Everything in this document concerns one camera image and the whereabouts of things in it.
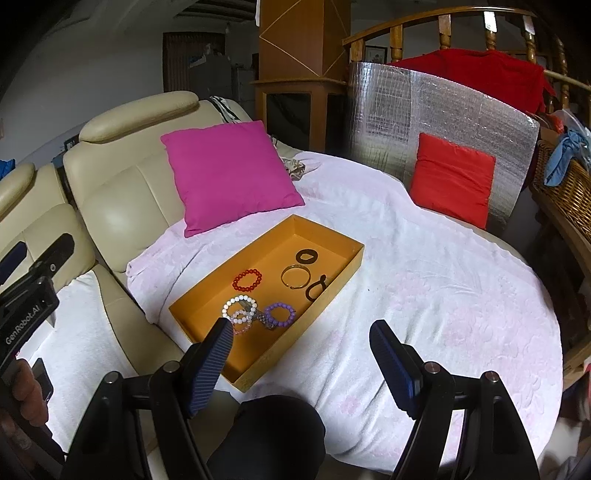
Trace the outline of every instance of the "purple beaded bracelet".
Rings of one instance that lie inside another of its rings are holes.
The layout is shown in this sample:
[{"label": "purple beaded bracelet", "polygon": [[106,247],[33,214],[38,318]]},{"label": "purple beaded bracelet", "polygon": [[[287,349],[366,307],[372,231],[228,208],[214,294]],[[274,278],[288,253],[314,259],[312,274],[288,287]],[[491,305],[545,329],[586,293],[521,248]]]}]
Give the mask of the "purple beaded bracelet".
[{"label": "purple beaded bracelet", "polygon": [[[271,310],[274,310],[277,308],[289,310],[290,317],[287,319],[287,321],[280,322],[273,315],[271,315]],[[294,308],[291,305],[288,305],[287,303],[278,302],[278,303],[274,303],[273,305],[269,305],[265,309],[265,316],[267,317],[267,321],[273,325],[276,325],[278,327],[289,327],[289,325],[294,323],[294,320],[296,318],[296,311],[294,310]]]}]

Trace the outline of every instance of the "red cloth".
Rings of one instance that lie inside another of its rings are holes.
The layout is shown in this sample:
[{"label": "red cloth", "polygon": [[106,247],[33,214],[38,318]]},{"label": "red cloth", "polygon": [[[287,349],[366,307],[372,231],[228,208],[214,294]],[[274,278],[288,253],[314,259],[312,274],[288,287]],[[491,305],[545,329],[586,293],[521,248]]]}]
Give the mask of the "red cloth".
[{"label": "red cloth", "polygon": [[492,155],[421,132],[410,198],[484,230],[494,171]]},{"label": "red cloth", "polygon": [[540,65],[515,59],[497,50],[449,48],[389,65],[461,83],[523,113],[545,111],[544,90],[556,96]]}]

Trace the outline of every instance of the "wicker basket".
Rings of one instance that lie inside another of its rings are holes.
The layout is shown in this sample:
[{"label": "wicker basket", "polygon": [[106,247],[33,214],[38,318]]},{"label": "wicker basket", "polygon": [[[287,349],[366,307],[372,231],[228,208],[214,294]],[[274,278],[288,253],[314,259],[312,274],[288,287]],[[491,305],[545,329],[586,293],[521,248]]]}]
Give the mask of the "wicker basket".
[{"label": "wicker basket", "polygon": [[555,145],[538,141],[534,188],[547,195],[563,215],[591,242],[591,179],[581,164],[571,159],[564,180],[557,187],[544,185],[544,171]]}]

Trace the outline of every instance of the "pillow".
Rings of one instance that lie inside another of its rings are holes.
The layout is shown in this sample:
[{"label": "pillow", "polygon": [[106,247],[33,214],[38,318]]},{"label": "pillow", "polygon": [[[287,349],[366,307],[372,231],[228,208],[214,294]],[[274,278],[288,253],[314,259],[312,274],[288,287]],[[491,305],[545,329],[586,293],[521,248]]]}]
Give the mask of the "pillow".
[{"label": "pillow", "polygon": [[246,215],[304,205],[261,121],[165,134],[186,238]]},{"label": "pillow", "polygon": [[492,155],[421,132],[410,198],[484,230],[494,172]]}]

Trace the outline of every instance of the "gold bangle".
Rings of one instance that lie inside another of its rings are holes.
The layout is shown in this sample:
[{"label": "gold bangle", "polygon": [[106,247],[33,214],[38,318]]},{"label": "gold bangle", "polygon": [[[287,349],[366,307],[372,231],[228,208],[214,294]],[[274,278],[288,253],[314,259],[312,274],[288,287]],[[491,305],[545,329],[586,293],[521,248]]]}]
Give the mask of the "gold bangle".
[{"label": "gold bangle", "polygon": [[[285,283],[285,281],[283,280],[283,275],[285,275],[285,272],[292,270],[294,268],[297,268],[299,270],[304,270],[308,272],[308,280],[306,280],[306,283],[304,283],[303,285],[300,285],[298,287],[293,287],[291,285],[288,285],[287,283]],[[308,270],[308,267],[305,267],[304,265],[290,265],[289,267],[286,267],[285,270],[283,272],[281,272],[281,282],[286,286],[291,288],[292,290],[299,290],[300,288],[304,288],[308,283],[310,283],[310,280],[312,279],[312,273],[310,273],[310,270]]]}]

